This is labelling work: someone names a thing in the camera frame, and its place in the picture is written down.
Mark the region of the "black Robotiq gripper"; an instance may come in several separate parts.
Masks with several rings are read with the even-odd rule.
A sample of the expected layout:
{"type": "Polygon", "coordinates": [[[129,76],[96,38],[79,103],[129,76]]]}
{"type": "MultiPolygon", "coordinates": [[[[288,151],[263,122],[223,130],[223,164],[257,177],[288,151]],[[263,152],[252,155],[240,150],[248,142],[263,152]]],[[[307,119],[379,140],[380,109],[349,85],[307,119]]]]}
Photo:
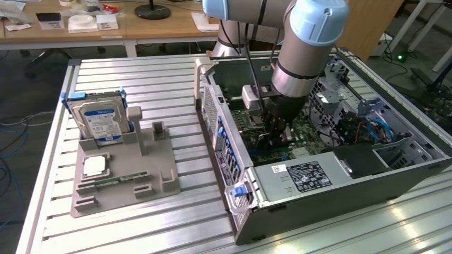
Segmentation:
{"type": "Polygon", "coordinates": [[[308,96],[287,97],[283,95],[269,98],[267,103],[265,123],[276,123],[276,126],[292,125],[293,120],[300,115],[308,96]]]}

